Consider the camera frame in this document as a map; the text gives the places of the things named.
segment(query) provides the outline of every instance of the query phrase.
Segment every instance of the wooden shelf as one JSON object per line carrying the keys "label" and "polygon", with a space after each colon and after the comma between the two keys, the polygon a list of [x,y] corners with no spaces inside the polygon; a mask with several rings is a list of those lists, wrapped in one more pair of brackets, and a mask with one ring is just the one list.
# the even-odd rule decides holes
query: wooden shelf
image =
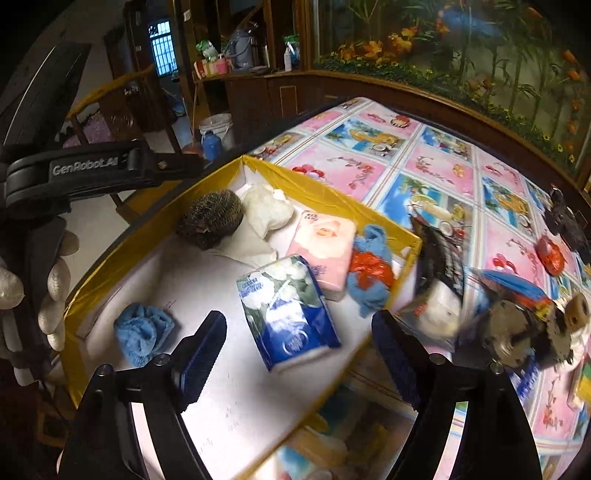
{"label": "wooden shelf", "polygon": [[197,73],[192,70],[193,74],[193,81],[195,85],[198,83],[203,82],[211,82],[212,80],[244,80],[248,78],[275,78],[275,77],[287,77],[287,76],[298,76],[304,75],[305,72],[301,70],[292,70],[291,72],[275,72],[275,73],[266,73],[263,75],[251,73],[251,72],[240,72],[240,73],[227,73],[225,75],[215,75],[213,77],[205,77],[202,79],[197,78]]}

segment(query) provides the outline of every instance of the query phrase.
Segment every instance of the window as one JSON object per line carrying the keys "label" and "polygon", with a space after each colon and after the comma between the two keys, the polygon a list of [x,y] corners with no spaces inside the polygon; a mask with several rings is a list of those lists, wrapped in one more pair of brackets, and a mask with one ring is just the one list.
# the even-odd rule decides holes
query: window
{"label": "window", "polygon": [[172,73],[177,69],[177,60],[174,58],[173,39],[170,36],[170,22],[160,22],[150,25],[148,32],[152,42],[152,51],[156,59],[158,76]]}

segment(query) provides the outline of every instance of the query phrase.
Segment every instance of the steel wool scrubber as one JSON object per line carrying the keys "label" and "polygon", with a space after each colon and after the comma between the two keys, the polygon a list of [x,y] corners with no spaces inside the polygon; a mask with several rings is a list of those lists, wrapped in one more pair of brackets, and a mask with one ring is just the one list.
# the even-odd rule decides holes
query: steel wool scrubber
{"label": "steel wool scrubber", "polygon": [[178,225],[177,233],[201,250],[215,247],[233,234],[242,222],[242,203],[231,190],[207,193],[193,202]]}

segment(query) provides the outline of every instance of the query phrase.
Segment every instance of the blue bottle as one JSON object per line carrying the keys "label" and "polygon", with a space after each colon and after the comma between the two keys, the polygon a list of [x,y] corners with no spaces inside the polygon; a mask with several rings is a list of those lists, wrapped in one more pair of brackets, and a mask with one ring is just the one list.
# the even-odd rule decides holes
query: blue bottle
{"label": "blue bottle", "polygon": [[203,155],[209,161],[215,160],[223,152],[222,140],[211,130],[205,132],[201,138],[201,145],[203,146]]}

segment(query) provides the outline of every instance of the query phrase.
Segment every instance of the pink box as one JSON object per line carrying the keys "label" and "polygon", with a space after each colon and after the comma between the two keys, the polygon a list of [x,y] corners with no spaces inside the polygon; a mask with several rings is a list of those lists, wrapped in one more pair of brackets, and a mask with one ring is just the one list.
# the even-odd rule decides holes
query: pink box
{"label": "pink box", "polygon": [[217,59],[215,62],[218,75],[225,75],[228,73],[228,63],[226,59]]}
{"label": "pink box", "polygon": [[287,255],[301,255],[329,300],[345,295],[345,282],[357,228],[346,218],[307,210],[301,214]]}

